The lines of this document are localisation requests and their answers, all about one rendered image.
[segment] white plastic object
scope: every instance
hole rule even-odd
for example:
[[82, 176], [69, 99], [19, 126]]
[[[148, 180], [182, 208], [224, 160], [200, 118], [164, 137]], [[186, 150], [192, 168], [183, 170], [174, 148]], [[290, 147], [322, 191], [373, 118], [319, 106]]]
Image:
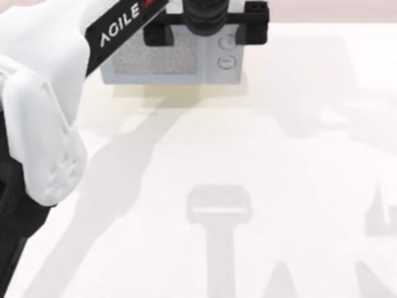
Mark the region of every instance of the white plastic object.
[[0, 14], [0, 98], [10, 155], [27, 194], [63, 201], [82, 178], [86, 152], [73, 125], [89, 59], [87, 27], [117, 0], [46, 0]]

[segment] black strap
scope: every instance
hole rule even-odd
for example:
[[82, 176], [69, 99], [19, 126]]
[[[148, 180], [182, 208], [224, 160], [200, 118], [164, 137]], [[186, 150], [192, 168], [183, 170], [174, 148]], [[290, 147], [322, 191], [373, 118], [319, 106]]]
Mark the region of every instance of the black strap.
[[26, 194], [22, 165], [9, 155], [0, 112], [0, 298], [6, 295], [27, 240], [45, 223], [50, 209]]

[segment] black object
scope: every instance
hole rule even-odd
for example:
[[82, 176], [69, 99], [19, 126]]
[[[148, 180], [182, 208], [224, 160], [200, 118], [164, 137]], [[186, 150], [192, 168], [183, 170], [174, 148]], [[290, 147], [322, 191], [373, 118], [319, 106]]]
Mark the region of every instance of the black object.
[[4, 113], [0, 113], [0, 298], [27, 240], [45, 223], [51, 207], [43, 207], [25, 192], [22, 165], [9, 155]]
[[91, 49], [87, 76], [165, 8], [168, 0], [120, 0], [86, 30]]
[[227, 8], [228, 2], [224, 0], [185, 0], [183, 14], [159, 14], [145, 28], [145, 44], [149, 47], [173, 45], [171, 25], [186, 25], [196, 35], [210, 36], [219, 32], [225, 24], [239, 25], [236, 33], [238, 45], [264, 45], [267, 42], [270, 22], [267, 2], [248, 1], [243, 13], [227, 13]]

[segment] button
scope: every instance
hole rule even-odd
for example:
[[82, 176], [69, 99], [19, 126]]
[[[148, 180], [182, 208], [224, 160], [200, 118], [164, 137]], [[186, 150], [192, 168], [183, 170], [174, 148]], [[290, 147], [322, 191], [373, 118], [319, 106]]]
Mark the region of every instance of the button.
[[236, 47], [236, 37], [228, 35], [219, 39], [219, 46], [222, 50], [232, 50]]
[[218, 60], [218, 66], [223, 70], [231, 70], [236, 64], [237, 61], [233, 56], [223, 56]]

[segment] white background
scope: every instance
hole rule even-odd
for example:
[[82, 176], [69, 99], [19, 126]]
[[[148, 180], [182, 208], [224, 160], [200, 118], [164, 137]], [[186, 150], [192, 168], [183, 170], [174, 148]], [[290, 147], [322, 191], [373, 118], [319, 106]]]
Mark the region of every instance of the white background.
[[[397, 26], [271, 25], [244, 59], [240, 86], [87, 80], [85, 179], [29, 242], [8, 298], [214, 298], [207, 277], [232, 269], [236, 292], [217, 298], [395, 297], [397, 235], [366, 237], [364, 219], [377, 188], [397, 205]], [[252, 215], [207, 248], [215, 228], [189, 221], [190, 192], [235, 185], [246, 197], [225, 204]], [[218, 248], [234, 265], [207, 261]], [[377, 294], [361, 293], [358, 261], [384, 289], [363, 273]]]

